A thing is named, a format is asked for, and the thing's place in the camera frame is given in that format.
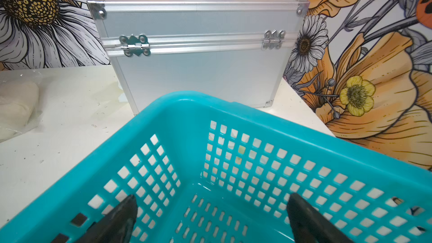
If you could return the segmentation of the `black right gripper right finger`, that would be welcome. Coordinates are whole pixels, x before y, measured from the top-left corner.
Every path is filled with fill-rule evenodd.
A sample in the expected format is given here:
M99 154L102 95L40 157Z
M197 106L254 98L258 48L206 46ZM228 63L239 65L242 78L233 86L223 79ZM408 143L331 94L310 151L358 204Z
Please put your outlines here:
M295 243L352 243L298 193L290 195L286 211Z

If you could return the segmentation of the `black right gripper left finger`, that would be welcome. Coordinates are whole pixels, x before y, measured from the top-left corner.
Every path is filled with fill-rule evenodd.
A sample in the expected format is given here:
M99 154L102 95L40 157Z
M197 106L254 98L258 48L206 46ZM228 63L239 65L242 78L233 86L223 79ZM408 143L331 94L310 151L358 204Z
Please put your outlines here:
M92 225L76 243L129 243L137 212L136 197L127 196L102 220Z

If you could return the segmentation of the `teal plastic basket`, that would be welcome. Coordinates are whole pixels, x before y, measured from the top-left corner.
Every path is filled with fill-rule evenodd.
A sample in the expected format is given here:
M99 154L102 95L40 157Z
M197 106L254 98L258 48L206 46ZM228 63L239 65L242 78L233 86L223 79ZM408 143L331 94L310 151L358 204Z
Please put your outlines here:
M298 194L357 243L429 243L432 174L197 92L154 101L1 229L72 243L127 198L133 243L289 243Z

